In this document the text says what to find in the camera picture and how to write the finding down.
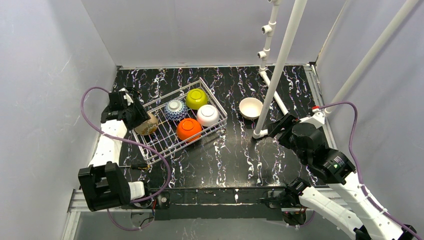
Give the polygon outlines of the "cream bowl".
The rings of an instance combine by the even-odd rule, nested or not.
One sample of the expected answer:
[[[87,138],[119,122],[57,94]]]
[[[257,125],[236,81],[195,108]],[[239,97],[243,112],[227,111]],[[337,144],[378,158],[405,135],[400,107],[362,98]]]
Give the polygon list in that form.
[[[239,111],[241,115],[248,120],[259,118],[262,111],[263,103],[254,97],[243,98],[239,103]]]
[[[201,136],[200,132],[202,130],[202,126],[196,119],[184,118],[177,125],[176,134],[181,141],[187,140],[189,143],[197,140]]]
[[[148,136],[153,134],[159,126],[159,121],[155,115],[148,112],[150,119],[144,121],[139,126],[134,128],[134,131],[141,136]]]

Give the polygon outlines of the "red patterned bowl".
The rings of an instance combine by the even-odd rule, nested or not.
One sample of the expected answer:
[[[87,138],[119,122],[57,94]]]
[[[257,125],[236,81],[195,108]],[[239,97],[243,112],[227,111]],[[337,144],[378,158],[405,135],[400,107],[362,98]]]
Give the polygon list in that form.
[[[181,100],[174,99],[166,104],[164,115],[167,120],[181,121],[187,117],[188,107]]]

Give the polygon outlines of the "yellow-green bowl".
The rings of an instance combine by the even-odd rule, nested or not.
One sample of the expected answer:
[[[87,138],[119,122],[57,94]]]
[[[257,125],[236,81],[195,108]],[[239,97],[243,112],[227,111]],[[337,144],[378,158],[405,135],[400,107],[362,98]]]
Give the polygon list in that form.
[[[206,92],[200,88],[191,89],[186,96],[185,104],[192,110],[198,110],[200,107],[208,104]]]

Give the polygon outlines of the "white bowl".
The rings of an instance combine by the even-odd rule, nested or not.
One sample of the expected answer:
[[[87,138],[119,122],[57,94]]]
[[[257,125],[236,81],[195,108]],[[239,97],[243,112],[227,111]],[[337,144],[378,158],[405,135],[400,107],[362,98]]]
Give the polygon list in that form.
[[[196,120],[203,127],[211,127],[219,122],[220,116],[218,109],[210,104],[201,106],[196,114]]]

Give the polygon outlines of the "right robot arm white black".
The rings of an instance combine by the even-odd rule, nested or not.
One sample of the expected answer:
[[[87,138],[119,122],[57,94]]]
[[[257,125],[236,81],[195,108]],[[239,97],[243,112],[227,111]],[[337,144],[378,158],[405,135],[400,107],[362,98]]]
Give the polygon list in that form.
[[[291,114],[267,126],[269,137],[280,135],[280,145],[292,150],[302,165],[335,191],[350,209],[324,196],[297,177],[278,196],[261,202],[300,205],[312,209],[343,230],[353,240],[412,240],[412,225],[389,217],[387,210],[359,180],[359,171],[341,151],[329,147],[322,131],[324,116],[300,120]]]

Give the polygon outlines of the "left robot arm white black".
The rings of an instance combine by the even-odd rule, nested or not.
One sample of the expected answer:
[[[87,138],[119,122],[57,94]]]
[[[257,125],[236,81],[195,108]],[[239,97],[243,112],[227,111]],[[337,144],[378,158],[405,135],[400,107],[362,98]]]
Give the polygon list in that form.
[[[108,105],[101,113],[95,153],[88,166],[78,172],[86,204],[92,212],[128,205],[146,194],[142,181],[126,180],[119,159],[127,132],[151,117],[126,88],[109,92],[108,97]]]

